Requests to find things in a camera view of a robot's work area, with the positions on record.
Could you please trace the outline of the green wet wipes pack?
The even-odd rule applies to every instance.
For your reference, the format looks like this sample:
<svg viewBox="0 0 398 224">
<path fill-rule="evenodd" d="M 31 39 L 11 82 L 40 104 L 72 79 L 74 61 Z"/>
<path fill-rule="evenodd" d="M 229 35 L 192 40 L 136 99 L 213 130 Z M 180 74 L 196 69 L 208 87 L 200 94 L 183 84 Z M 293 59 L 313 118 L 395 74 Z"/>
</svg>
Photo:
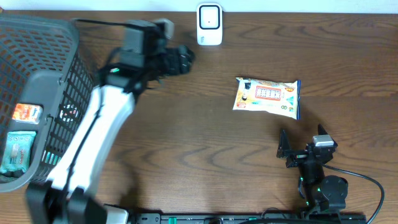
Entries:
<svg viewBox="0 0 398 224">
<path fill-rule="evenodd" d="M 9 172 L 27 172 L 30 162 L 30 150 L 35 137 L 35 131 L 8 132 L 6 148 L 1 162 L 2 174 Z"/>
</svg>

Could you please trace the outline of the orange tissue pack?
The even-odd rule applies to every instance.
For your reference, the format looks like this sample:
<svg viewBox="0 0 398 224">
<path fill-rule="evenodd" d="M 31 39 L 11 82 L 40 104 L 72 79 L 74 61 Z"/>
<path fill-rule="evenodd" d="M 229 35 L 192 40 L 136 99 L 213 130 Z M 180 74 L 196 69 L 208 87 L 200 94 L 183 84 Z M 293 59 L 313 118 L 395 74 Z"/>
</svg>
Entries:
<svg viewBox="0 0 398 224">
<path fill-rule="evenodd" d="M 18 103 L 12 119 L 20 123 L 39 124 L 43 108 L 40 105 Z"/>
</svg>

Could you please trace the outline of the yellow snack bag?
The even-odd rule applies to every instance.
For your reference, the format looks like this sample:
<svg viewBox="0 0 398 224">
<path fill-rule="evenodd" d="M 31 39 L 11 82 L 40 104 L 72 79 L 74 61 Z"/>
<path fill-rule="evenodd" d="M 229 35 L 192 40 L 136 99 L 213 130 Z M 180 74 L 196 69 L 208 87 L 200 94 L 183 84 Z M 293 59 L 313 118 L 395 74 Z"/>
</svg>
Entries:
<svg viewBox="0 0 398 224">
<path fill-rule="evenodd" d="M 233 110 L 265 111 L 300 119 L 301 80 L 292 83 L 236 77 L 238 90 Z"/>
</svg>

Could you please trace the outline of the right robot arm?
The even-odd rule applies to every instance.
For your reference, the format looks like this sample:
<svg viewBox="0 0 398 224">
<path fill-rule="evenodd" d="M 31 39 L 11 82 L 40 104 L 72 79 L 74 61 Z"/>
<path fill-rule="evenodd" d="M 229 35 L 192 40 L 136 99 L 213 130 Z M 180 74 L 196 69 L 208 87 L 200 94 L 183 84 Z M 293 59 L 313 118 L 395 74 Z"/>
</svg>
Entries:
<svg viewBox="0 0 398 224">
<path fill-rule="evenodd" d="M 323 166 L 333 159 L 338 144 L 318 125 L 318 134 L 304 149 L 292 148 L 284 129 L 280 131 L 276 156 L 285 159 L 287 168 L 298 168 L 300 178 L 298 191 L 307 201 L 307 208 L 300 212 L 300 218 L 327 223 L 342 223 L 340 211 L 346 208 L 348 181 L 336 175 L 325 175 Z"/>
</svg>

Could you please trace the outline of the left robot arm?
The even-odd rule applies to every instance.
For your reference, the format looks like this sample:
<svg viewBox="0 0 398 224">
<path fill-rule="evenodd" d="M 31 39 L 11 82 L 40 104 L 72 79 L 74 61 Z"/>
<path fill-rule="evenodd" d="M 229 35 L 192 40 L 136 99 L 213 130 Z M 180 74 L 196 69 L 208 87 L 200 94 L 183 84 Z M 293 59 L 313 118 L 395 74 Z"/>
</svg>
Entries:
<svg viewBox="0 0 398 224">
<path fill-rule="evenodd" d="M 32 223 L 131 223 L 125 208 L 95 199 L 104 163 L 116 136 L 151 81 L 186 74 L 194 53 L 167 43 L 174 34 L 168 19 L 123 24 L 124 43 L 97 71 L 87 111 L 61 161 L 43 184 L 25 192 Z"/>
</svg>

